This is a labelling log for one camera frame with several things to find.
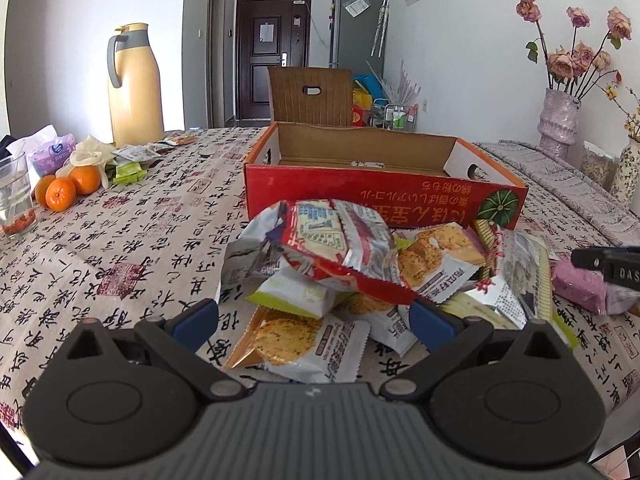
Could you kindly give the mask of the cracker snack packet white orange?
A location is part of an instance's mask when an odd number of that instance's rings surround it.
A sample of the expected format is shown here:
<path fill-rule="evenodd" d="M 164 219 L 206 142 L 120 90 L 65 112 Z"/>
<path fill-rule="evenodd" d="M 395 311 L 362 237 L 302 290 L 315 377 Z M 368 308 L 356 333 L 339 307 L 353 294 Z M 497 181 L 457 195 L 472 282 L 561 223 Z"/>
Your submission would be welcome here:
<path fill-rule="evenodd" d="M 370 330 L 367 322 L 331 313 L 316 320 L 258 307 L 226 367 L 258 366 L 303 384 L 354 382 Z"/>

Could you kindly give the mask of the orange mandarin rear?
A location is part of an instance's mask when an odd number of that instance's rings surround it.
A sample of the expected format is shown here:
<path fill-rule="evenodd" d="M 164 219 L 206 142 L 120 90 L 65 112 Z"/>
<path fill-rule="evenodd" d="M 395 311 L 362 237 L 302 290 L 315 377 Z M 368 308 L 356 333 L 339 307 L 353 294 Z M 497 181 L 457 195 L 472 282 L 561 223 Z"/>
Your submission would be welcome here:
<path fill-rule="evenodd" d="M 102 185 L 102 177 L 96 166 L 75 166 L 68 175 L 76 188 L 76 193 L 87 196 L 96 192 Z"/>

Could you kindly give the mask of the floral patterned small vase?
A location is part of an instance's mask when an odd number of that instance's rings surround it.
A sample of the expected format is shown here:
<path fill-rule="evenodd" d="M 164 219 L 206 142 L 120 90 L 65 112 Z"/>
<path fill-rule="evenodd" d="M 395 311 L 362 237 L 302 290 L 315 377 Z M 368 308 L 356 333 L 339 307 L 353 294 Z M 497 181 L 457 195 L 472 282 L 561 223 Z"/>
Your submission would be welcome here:
<path fill-rule="evenodd" d="M 611 186 L 611 194 L 625 207 L 629 207 L 639 182 L 639 142 L 633 138 L 620 153 Z"/>

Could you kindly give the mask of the orange mandarin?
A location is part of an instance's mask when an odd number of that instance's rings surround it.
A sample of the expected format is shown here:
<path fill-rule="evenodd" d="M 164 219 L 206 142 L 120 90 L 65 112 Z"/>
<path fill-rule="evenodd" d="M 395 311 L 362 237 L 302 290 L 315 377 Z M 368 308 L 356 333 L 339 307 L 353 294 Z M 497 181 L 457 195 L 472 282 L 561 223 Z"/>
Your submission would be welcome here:
<path fill-rule="evenodd" d="M 96 192 L 102 185 L 102 177 L 96 166 L 75 166 L 68 175 L 76 188 L 76 193 L 87 196 Z"/>
<path fill-rule="evenodd" d="M 75 183 L 70 178 L 55 178 L 47 187 L 44 198 L 50 210 L 61 212 L 73 205 L 76 193 Z"/>

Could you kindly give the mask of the red cardboard snack box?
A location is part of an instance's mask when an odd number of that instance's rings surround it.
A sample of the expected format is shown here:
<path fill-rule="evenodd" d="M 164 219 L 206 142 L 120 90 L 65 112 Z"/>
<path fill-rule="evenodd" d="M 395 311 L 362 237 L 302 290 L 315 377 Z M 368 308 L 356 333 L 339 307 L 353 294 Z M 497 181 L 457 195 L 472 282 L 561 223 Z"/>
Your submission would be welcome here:
<path fill-rule="evenodd" d="M 247 213 L 280 200 L 335 198 L 376 210 L 392 228 L 477 219 L 512 229 L 527 186 L 455 136 L 276 122 L 244 165 Z"/>

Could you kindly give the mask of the calligraphy print tablecloth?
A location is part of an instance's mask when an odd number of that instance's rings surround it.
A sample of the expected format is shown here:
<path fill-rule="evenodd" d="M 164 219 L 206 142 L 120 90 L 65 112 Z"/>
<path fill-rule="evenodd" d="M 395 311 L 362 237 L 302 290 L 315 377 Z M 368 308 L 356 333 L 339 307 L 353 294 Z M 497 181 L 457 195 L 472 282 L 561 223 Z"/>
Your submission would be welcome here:
<path fill-rule="evenodd" d="M 172 318 L 216 297 L 224 248 L 246 227 L 243 165 L 265 128 L 198 132 L 169 150 L 142 181 L 40 211 L 25 234 L 1 237 L 1 422 L 21 434 L 28 390 L 83 318 L 131 328 Z M 516 224 L 555 255 L 579 246 L 639 245 L 639 219 L 577 169 L 528 144 L 482 143 L 528 187 Z M 226 289 L 218 332 L 198 352 L 220 367 L 253 313 Z M 639 429 L 639 315 L 596 318 L 564 299 L 559 316 L 576 335 L 574 356 L 608 411 L 598 448 Z"/>

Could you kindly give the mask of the dark brown entrance door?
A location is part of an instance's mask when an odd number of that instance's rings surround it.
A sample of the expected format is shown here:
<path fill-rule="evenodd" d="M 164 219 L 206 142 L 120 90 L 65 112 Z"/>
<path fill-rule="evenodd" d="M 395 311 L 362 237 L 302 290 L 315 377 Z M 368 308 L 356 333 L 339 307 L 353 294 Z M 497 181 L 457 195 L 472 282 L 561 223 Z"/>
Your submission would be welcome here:
<path fill-rule="evenodd" d="M 311 0 L 236 0 L 235 117 L 270 117 L 271 66 L 305 67 L 309 61 Z"/>

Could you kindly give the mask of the orange mandarin front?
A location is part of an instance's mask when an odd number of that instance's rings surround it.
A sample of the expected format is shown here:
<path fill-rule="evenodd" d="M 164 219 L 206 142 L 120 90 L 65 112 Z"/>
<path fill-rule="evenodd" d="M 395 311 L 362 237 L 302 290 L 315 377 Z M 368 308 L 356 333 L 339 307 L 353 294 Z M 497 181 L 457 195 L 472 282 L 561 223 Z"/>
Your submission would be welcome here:
<path fill-rule="evenodd" d="M 55 178 L 47 187 L 44 198 L 50 210 L 61 212 L 73 205 L 76 193 L 75 183 L 70 178 Z"/>

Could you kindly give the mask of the grey refrigerator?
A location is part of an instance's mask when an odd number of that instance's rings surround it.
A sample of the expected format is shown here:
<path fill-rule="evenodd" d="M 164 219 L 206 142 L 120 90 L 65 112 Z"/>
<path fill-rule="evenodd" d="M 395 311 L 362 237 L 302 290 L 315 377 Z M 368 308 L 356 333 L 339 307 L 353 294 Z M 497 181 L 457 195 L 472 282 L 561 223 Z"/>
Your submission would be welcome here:
<path fill-rule="evenodd" d="M 385 47 L 380 18 L 386 0 L 332 0 L 329 68 L 350 70 L 353 75 L 384 72 Z"/>

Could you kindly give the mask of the dried pink rose bouquet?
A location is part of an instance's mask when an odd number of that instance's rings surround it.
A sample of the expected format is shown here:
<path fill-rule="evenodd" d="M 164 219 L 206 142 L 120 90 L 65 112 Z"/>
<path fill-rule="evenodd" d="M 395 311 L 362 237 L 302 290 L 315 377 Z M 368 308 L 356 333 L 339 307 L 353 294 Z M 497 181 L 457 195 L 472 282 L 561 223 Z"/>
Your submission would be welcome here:
<path fill-rule="evenodd" d="M 612 56 L 604 47 L 609 44 L 620 50 L 625 41 L 632 39 L 631 19 L 617 6 L 608 10 L 606 31 L 600 46 L 593 48 L 578 38 L 581 30 L 590 27 L 590 16 L 579 6 L 568 6 L 565 14 L 570 22 L 570 42 L 567 48 L 560 44 L 551 50 L 541 26 L 540 2 L 518 0 L 515 12 L 536 27 L 537 38 L 529 41 L 525 50 L 530 62 L 544 63 L 547 88 L 564 92 L 576 102 L 582 102 L 592 89 L 599 89 L 610 101 L 615 101 L 623 76 L 614 70 Z"/>

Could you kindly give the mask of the clear jar with grains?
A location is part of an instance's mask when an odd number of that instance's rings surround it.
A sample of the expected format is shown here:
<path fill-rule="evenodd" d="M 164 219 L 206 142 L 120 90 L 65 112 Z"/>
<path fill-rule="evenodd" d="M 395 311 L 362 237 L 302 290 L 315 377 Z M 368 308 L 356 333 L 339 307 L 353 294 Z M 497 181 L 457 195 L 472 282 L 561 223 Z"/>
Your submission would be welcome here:
<path fill-rule="evenodd" d="M 584 142 L 580 171 L 585 176 L 608 191 L 613 183 L 616 168 L 616 157 L 603 151 L 596 144 Z"/>

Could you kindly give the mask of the pink ribbed flower vase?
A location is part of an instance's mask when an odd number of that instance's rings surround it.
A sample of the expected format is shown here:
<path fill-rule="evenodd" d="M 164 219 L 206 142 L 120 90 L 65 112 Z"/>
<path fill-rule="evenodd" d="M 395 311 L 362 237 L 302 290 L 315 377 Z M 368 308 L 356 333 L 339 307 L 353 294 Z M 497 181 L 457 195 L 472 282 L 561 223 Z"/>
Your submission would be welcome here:
<path fill-rule="evenodd" d="M 560 90 L 547 89 L 539 116 L 538 146 L 562 160 L 576 143 L 580 101 Z"/>

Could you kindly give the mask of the clear drinking glass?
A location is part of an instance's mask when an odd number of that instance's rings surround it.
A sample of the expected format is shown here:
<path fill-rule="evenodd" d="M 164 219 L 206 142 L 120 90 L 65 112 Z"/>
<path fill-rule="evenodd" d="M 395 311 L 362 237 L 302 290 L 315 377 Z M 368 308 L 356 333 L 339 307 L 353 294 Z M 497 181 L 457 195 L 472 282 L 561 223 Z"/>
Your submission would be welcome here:
<path fill-rule="evenodd" d="M 12 155 L 1 161 L 1 232 L 14 237 L 27 231 L 36 221 L 26 155 Z"/>

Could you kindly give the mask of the green snack packet on table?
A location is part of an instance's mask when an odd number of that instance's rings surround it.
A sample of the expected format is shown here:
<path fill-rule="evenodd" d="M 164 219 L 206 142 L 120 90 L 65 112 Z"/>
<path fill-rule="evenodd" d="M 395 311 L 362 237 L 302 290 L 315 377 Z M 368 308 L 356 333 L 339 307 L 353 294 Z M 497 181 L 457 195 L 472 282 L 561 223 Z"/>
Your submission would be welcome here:
<path fill-rule="evenodd" d="M 115 168 L 113 183 L 117 185 L 128 185 L 141 181 L 148 172 L 138 162 L 125 162 Z"/>

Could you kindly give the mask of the red white snack packet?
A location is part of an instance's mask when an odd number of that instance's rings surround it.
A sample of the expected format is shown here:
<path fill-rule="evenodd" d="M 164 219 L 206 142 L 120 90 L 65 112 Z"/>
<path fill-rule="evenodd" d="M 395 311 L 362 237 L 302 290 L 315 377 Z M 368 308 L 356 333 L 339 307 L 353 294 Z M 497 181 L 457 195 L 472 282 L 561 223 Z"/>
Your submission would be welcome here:
<path fill-rule="evenodd" d="M 267 240 L 307 278 L 388 304 L 418 294 L 401 277 L 398 249 L 380 214 L 344 200 L 281 200 Z"/>

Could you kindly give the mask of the green white snack packet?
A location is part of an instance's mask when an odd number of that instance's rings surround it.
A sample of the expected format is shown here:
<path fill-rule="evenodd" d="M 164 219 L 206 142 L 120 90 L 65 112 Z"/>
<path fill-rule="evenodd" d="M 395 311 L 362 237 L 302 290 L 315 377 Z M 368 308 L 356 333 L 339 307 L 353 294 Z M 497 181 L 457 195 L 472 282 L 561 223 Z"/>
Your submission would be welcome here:
<path fill-rule="evenodd" d="M 350 292 L 339 292 L 286 268 L 267 278 L 246 300 L 272 310 L 318 320 L 349 296 Z"/>

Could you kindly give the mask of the pink snack packet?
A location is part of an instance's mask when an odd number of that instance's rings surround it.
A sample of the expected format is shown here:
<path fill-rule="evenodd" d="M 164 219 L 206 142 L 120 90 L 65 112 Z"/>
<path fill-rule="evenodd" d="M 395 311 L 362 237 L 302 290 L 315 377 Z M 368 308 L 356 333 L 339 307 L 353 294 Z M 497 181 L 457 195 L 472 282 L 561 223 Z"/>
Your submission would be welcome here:
<path fill-rule="evenodd" d="M 552 270 L 554 292 L 588 312 L 596 315 L 612 314 L 608 310 L 608 289 L 598 272 L 578 269 L 570 260 L 555 263 Z"/>

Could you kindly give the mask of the white silk flower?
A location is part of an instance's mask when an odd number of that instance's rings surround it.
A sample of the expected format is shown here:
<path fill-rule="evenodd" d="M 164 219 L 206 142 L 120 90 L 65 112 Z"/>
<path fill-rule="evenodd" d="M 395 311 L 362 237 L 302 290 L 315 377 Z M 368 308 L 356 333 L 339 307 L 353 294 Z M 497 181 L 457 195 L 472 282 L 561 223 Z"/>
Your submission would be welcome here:
<path fill-rule="evenodd" d="M 87 136 L 85 140 L 77 143 L 73 153 L 64 162 L 63 166 L 56 170 L 58 178 L 68 177 L 73 169 L 80 167 L 94 167 L 99 170 L 101 185 L 110 187 L 106 174 L 106 166 L 114 162 L 115 148 L 112 144 L 105 144 L 96 140 L 93 136 Z"/>

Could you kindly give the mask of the purple tissue pack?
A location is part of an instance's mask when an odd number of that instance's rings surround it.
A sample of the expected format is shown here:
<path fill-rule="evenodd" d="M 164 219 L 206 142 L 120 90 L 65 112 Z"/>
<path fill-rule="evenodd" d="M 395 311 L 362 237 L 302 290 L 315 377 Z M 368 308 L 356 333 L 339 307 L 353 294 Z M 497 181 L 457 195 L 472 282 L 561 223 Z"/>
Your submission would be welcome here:
<path fill-rule="evenodd" d="M 75 146 L 76 139 L 72 134 L 58 136 L 31 151 L 28 160 L 38 177 L 55 174 L 70 158 Z"/>

